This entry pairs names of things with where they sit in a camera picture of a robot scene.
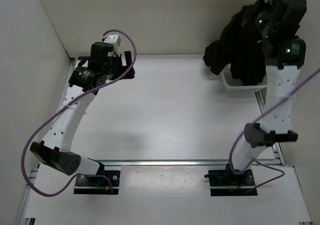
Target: white floor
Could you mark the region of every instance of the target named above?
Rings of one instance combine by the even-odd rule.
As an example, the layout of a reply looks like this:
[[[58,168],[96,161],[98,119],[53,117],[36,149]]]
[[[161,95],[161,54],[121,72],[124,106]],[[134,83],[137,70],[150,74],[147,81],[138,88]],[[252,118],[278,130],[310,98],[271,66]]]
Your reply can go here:
[[[136,78],[99,91],[72,151],[97,160],[215,160],[222,165],[247,122],[260,114],[253,93],[229,94],[200,56],[139,56]],[[271,149],[260,159],[273,159]],[[205,166],[122,166],[119,195],[32,193],[36,225],[299,225],[310,216],[295,170],[258,196],[211,197]],[[278,175],[253,167],[257,184]],[[47,193],[69,178],[44,165],[35,185]]]
[[[34,192],[26,211],[36,225],[299,225],[310,222],[293,168],[258,188],[258,196],[211,197],[204,166],[123,166],[119,195],[76,195],[73,186],[46,198]],[[278,175],[253,167],[256,183]],[[56,192],[69,178],[42,165],[35,185]]]
[[[253,92],[226,93],[201,55],[138,56],[134,68],[133,80],[98,92],[73,152],[97,160],[224,160],[261,114]],[[259,158],[274,155],[269,149]]]

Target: metal frame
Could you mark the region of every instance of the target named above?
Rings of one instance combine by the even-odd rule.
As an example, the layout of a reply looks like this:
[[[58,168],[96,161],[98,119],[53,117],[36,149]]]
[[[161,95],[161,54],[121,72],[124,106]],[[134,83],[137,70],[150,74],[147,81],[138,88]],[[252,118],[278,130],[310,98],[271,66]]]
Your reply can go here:
[[[68,80],[72,74],[72,71],[76,67],[77,58],[71,61],[70,70],[68,76],[65,81],[64,89],[61,93],[56,112],[60,109],[63,99],[66,95],[68,88]],[[265,96],[263,95],[263,91],[259,91],[255,93],[258,105],[260,107],[261,112],[263,113],[265,108]],[[283,156],[280,144],[276,143],[273,147],[274,159],[264,159],[263,162],[268,165],[282,165],[285,166],[285,158]],[[121,166],[206,166],[208,169],[212,168],[223,168],[227,163],[227,159],[223,160],[100,160],[99,162],[103,163],[105,166],[109,166],[108,169],[120,170]],[[38,173],[38,169],[33,169],[30,173],[29,178],[34,181],[36,180],[36,176]],[[25,212],[30,199],[30,187],[26,186],[26,192],[24,195],[24,200],[21,206],[20,213],[18,215],[16,225],[32,225],[34,223],[34,219],[32,218],[24,218]]]

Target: black joint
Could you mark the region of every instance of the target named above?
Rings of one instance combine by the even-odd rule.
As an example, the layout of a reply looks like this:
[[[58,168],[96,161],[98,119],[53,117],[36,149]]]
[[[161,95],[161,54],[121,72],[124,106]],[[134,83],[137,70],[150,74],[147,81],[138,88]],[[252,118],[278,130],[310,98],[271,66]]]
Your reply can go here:
[[[244,137],[252,148],[271,147],[275,143],[296,142],[298,140],[298,134],[293,131],[288,131],[287,134],[276,134],[275,131],[267,133],[260,128],[259,123],[245,125]]]
[[[227,163],[225,165],[225,174],[228,177],[231,184],[238,184],[241,181],[243,181],[244,179],[246,179],[248,171],[249,171],[249,169],[247,171],[245,171],[243,174],[237,175],[231,171],[229,163]]]
[[[55,147],[51,149],[44,145],[44,142],[33,142],[30,151],[38,158],[40,162],[58,170],[66,175],[72,175],[78,169],[81,156],[75,153],[59,152]]]
[[[113,77],[110,78],[110,80],[115,80],[115,79],[119,78],[132,64],[132,55],[131,55],[130,51],[124,52],[124,58],[125,58],[125,66],[122,65],[121,57],[117,57],[118,63],[120,64],[120,66],[115,71]],[[132,68],[122,79],[134,79],[135,73],[136,72],[135,72],[134,68]]]
[[[105,165],[101,162],[95,161],[97,163],[99,163],[99,169],[97,171],[97,175],[105,175]]]

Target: black cloth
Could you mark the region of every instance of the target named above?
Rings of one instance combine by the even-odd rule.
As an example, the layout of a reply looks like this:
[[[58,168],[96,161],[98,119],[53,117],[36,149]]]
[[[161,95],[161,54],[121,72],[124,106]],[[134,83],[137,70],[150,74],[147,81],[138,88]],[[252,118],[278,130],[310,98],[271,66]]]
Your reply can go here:
[[[220,40],[205,49],[204,63],[211,72],[219,75],[231,64],[234,79],[241,79],[244,86],[261,83],[266,75],[262,36],[258,30],[242,26],[252,6],[244,6],[224,28]]]

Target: white enclosure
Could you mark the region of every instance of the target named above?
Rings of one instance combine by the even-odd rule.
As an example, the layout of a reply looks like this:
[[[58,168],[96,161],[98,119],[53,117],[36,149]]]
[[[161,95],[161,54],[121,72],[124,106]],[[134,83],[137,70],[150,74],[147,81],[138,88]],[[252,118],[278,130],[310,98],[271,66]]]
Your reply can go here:
[[[0,0],[0,28],[0,224],[11,225],[26,188],[23,145],[55,111],[70,61],[39,0]]]
[[[71,149],[120,169],[119,194],[72,194],[73,183],[66,194],[55,198],[31,192],[26,218],[35,219],[35,225],[104,224],[105,220],[137,225],[311,222],[292,167],[282,167],[286,177],[259,188],[256,197],[210,195],[204,175],[212,166],[225,167],[238,132],[261,113],[253,91],[227,93],[200,55],[138,55],[134,66],[134,80],[98,92]],[[277,165],[275,155],[269,148],[258,159]],[[253,169],[257,184],[276,174],[264,167]],[[35,185],[52,193],[67,179],[42,165]],[[294,205],[286,206],[292,201]],[[234,215],[224,212],[226,208]],[[74,218],[74,213],[81,215]]]

